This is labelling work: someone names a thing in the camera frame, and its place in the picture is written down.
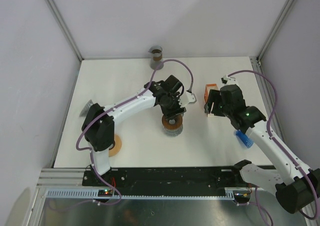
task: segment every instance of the brown tape roll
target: brown tape roll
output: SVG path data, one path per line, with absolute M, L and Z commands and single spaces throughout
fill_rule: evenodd
M 114 135 L 114 147 L 112 149 L 109 149 L 109 157 L 115 156 L 121 149 L 122 147 L 122 142 L 121 139 L 118 135 Z
M 165 116 L 162 116 L 162 125 L 165 129 L 176 130 L 182 125 L 182 116 L 179 115 L 174 118 L 174 120 L 167 121 Z

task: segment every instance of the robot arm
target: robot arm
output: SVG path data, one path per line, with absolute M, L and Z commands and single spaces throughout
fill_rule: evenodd
M 246 105 L 235 78 L 224 76 L 222 82 L 225 86 L 220 91 L 210 91 L 204 107 L 205 112 L 228 117 L 233 127 L 253 140 L 277 169 L 277 173 L 270 172 L 243 160 L 235 165 L 243 180 L 275 195 L 280 205 L 290 213 L 295 213 L 314 201 L 305 177 L 275 144 L 273 138 L 276 138 L 290 156 L 296 159 L 299 167 L 307 173 L 319 197 L 320 169 L 311 170 L 275 133 L 272 137 L 269 136 L 266 117 L 258 108 Z
M 97 116 L 109 111 L 84 134 L 85 139 L 93 148 L 93 159 L 99 175 L 110 169 L 109 149 L 115 145 L 115 126 L 130 116 L 156 105 L 161 106 L 165 119 L 169 121 L 186 112 L 187 104 L 196 102 L 195 95 L 189 91 L 184 92 L 183 84 L 173 75 L 165 81 L 152 82 L 148 90 L 146 90 L 147 85 L 148 83 L 133 96 L 113 105 L 101 107 L 95 103 L 89 108 L 82 131 Z

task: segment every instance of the white tabletop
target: white tabletop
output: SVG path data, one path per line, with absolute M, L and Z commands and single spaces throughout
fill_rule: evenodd
M 175 167 L 226 166 L 247 159 L 257 165 L 271 165 L 254 144 L 250 149 L 240 144 L 234 128 L 225 117 L 207 117 L 204 113 L 205 85 L 217 83 L 221 77 L 238 70 L 252 70 L 248 57 L 179 58 L 194 75 L 192 92 L 197 103 L 188 105 L 183 117 L 183 132 L 168 137 L 162 131 L 162 113 L 156 106 L 128 118 L 115 128 L 122 140 L 120 152 L 110 158 L 112 167 Z M 116 103 L 136 93 L 150 80 L 149 59 L 117 59 L 83 61 L 70 109 L 62 134 L 55 168 L 86 167 L 90 164 L 88 151 L 77 151 L 76 140 L 84 118 L 80 111 L 89 99 L 100 105 Z M 154 81 L 176 76 L 186 88 L 190 84 L 188 71 L 175 62 L 166 63 L 155 74 Z M 263 104 L 253 74 L 236 75 L 247 105 L 258 107 L 264 115 Z M 83 139 L 80 147 L 88 143 Z

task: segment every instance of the cable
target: cable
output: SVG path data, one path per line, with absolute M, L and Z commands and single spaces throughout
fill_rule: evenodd
M 263 74 L 259 73 L 259 72 L 255 72 L 255 71 L 251 71 L 251 70 L 241 70 L 241 71 L 237 71 L 237 72 L 233 72 L 231 74 L 229 74 L 228 76 L 231 77 L 235 74 L 239 74 L 239 73 L 243 73 L 243 72 L 249 72 L 249 73 L 253 73 L 256 75 L 261 76 L 262 78 L 264 78 L 267 82 L 270 83 L 273 91 L 274 91 L 274 106 L 273 109 L 271 111 L 270 117 L 266 123 L 266 129 L 268 131 L 268 135 L 269 137 L 275 142 L 275 144 L 285 153 L 285 155 L 291 160 L 291 162 L 295 165 L 295 167 L 299 170 L 299 172 L 304 176 L 304 178 L 306 179 L 306 181 L 308 182 L 313 197 L 314 197 L 314 202 L 315 202 L 315 214 L 313 217 L 306 215 L 302 210 L 299 210 L 299 212 L 306 218 L 310 219 L 310 220 L 315 220 L 318 218 L 319 216 L 319 202 L 318 202 L 318 196 L 317 193 L 315 191 L 314 185 L 312 184 L 312 182 L 310 181 L 309 177 L 307 176 L 306 172 L 300 167 L 299 163 L 291 156 L 291 154 L 281 145 L 281 143 L 273 137 L 273 134 L 271 132 L 271 120 L 272 117 L 274 116 L 275 112 L 276 112 L 276 106 L 278 104 L 278 93 L 276 90 L 276 87 L 274 86 L 274 84 Z
M 107 182 L 98 174 L 97 169 L 96 169 L 96 167 L 95 167 L 95 162 L 94 162 L 94 157 L 93 157 L 92 148 L 91 148 L 91 147 L 80 148 L 80 147 L 79 147 L 80 141 L 81 141 L 81 139 L 83 138 L 83 136 L 86 134 L 86 132 L 89 130 L 89 128 L 90 128 L 92 125 L 94 125 L 100 118 L 102 118 L 103 116 L 107 115 L 107 114 L 108 114 L 109 112 L 111 112 L 113 109 L 119 108 L 119 107 L 121 107 L 121 106 L 123 106 L 123 105 L 125 105 L 125 104 L 127 104 L 127 103 L 129 103 L 129 102 L 131 102 L 131 101 L 133 101 L 133 100 L 135 100 L 135 99 L 137 99 L 138 97 L 142 96 L 147 90 L 149 90 L 149 88 L 150 88 L 150 86 L 151 86 L 151 84 L 152 84 L 152 81 L 153 81 L 153 79 L 154 79 L 154 76 L 155 76 L 155 74 L 156 74 L 157 69 L 160 68 L 160 67 L 161 67 L 164 63 L 166 63 L 166 62 L 178 62 L 178 63 L 180 63 L 181 65 L 183 65 L 183 66 L 189 71 L 190 76 L 191 76 L 191 83 L 190 83 L 189 91 L 191 92 L 191 91 L 192 91 L 193 84 L 194 84 L 194 76 L 193 76 L 190 68 L 189 68 L 185 63 L 183 63 L 183 62 L 181 62 L 181 61 L 179 61 L 179 60 L 176 60 L 176 59 L 167 59 L 167 60 L 164 60 L 164 61 L 162 61 L 161 63 L 159 63 L 159 64 L 157 65 L 157 67 L 154 69 L 154 71 L 153 71 L 153 73 L 152 73 L 152 75 L 151 75 L 151 78 L 150 78 L 150 81 L 149 81 L 147 87 L 146 87 L 142 92 L 140 92 L 138 95 L 136 95 L 136 96 L 134 96 L 134 97 L 131 97 L 131 98 L 127 99 L 127 100 L 124 101 L 124 102 L 121 102 L 121 103 L 115 105 L 113 108 L 110 108 L 110 109 L 106 110 L 105 112 L 103 112 L 102 114 L 100 114 L 98 117 L 96 117 L 94 120 L 92 120 L 92 121 L 87 125 L 87 127 L 83 130 L 83 132 L 80 134 L 78 140 L 76 141 L 75 147 L 76 147 L 76 149 L 77 149 L 78 151 L 90 150 L 90 160 L 91 160 L 92 168 L 93 168 L 96 176 L 100 179 L 101 182 L 103 182 L 105 185 L 107 185 L 107 186 L 109 186 L 110 188 L 112 188 L 112 189 L 113 189 L 114 191 L 116 191 L 116 192 L 118 193 L 118 195 L 119 195 L 119 199 L 118 199 L 116 202 L 111 202 L 111 203 L 102 203 L 102 202 L 99 202 L 99 203 L 102 204 L 102 205 L 114 205 L 114 204 L 116 204 L 116 203 L 118 203 L 118 202 L 121 201 L 122 195 L 121 195 L 121 193 L 120 193 L 115 187 L 113 187 L 111 184 L 107 183 Z
M 248 205 L 250 205 L 250 204 L 252 204 L 252 205 L 254 205 L 254 206 L 258 206 L 258 204 L 255 203 L 255 202 L 238 203 L 237 206 L 248 206 Z M 269 219 L 270 219 L 270 221 L 271 221 L 271 225 L 269 225 L 268 222 L 267 222 L 267 220 L 265 220 L 264 217 L 262 217 L 264 223 L 265 223 L 267 226 L 274 226 L 274 221 L 273 221 L 270 213 L 269 213 L 264 207 L 260 206 L 260 208 L 261 208 L 261 211 L 264 211 L 264 212 L 268 215 L 268 217 L 269 217 Z
M 152 83 L 152 81 L 153 81 L 153 79 L 154 79 L 154 76 L 155 76 L 155 73 L 156 73 L 157 69 L 158 69 L 159 67 L 161 67 L 161 66 L 162 66 L 164 63 L 166 63 L 166 62 L 178 62 L 178 63 L 180 63 L 181 65 L 183 65 L 183 66 L 189 71 L 190 76 L 191 76 L 191 83 L 190 83 L 189 91 L 192 91 L 192 87 L 193 87 L 193 84 L 194 84 L 194 76 L 193 76 L 191 70 L 189 69 L 189 67 L 188 67 L 185 63 L 183 63 L 183 62 L 181 62 L 181 61 L 179 61 L 179 60 L 176 60 L 176 59 L 167 59 L 167 60 L 164 60 L 164 61 L 162 61 L 160 64 L 157 65 L 157 67 L 155 68 L 155 70 L 154 70 L 153 73 L 152 73 L 151 79 L 150 79 L 147 87 L 146 87 L 142 92 L 140 92 L 137 96 L 131 97 L 131 98 L 127 99 L 126 101 L 121 102 L 121 103 L 115 105 L 113 108 L 110 108 L 110 109 L 106 110 L 105 112 L 103 112 L 102 114 L 100 114 L 98 117 L 96 117 L 94 120 L 92 120 L 92 121 L 87 125 L 87 127 L 83 130 L 83 132 L 80 134 L 78 140 L 76 141 L 76 144 L 75 144 L 76 149 L 77 149 L 78 151 L 91 150 L 91 149 L 92 149 L 91 147 L 84 147 L 84 148 L 80 148 L 80 147 L 79 147 L 79 144 L 80 144 L 81 139 L 82 139 L 83 136 L 86 134 L 86 132 L 89 130 L 89 128 L 90 128 L 92 125 L 94 125 L 95 122 L 97 122 L 100 118 L 102 118 L 103 116 L 105 116 L 105 115 L 107 115 L 109 112 L 111 112 L 114 108 L 121 107 L 121 106 L 123 106 L 123 105 L 125 105 L 125 104 L 127 104 L 127 103 L 129 103 L 129 102 L 131 102 L 131 101 L 133 101 L 133 100 L 135 100 L 137 97 L 142 96 L 147 90 L 149 90 L 149 88 L 150 88 L 150 86 L 151 86 L 151 83 Z
M 184 94 L 184 92 L 185 92 L 185 87 L 182 85 L 182 90 L 181 90 L 179 97 L 182 96 Z
M 254 196 L 255 196 L 255 203 L 256 203 L 256 206 L 258 207 L 258 210 L 259 210 L 259 213 L 260 213 L 260 215 L 261 215 L 261 217 L 262 217 L 262 220 L 264 221 L 264 223 L 267 225 L 267 226 L 269 226 L 269 224 L 268 224 L 268 221 L 267 221 L 267 219 L 265 218 L 265 216 L 263 215 L 263 207 L 260 205 L 260 202 L 259 202 L 259 198 L 258 198 L 258 186 L 256 186 L 256 189 L 255 189 L 255 191 L 254 191 Z M 264 210 L 267 214 L 268 214 L 268 216 L 269 216 L 269 218 L 270 218 L 270 220 L 271 220 L 271 226 L 273 226 L 273 224 L 274 224 L 274 222 L 273 222 L 273 220 L 272 220 L 272 218 L 271 218 L 271 216 L 270 216 L 270 214 L 269 214 L 269 212 L 267 211 L 267 210 Z

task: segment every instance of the orange block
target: orange block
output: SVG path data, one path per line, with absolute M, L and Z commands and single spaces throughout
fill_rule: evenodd
M 205 91 L 204 91 L 204 103 L 207 103 L 209 92 L 210 92 L 211 89 L 218 90 L 218 86 L 216 84 L 206 84 Z M 208 117 L 212 117 L 214 115 L 213 114 L 207 114 L 207 116 Z

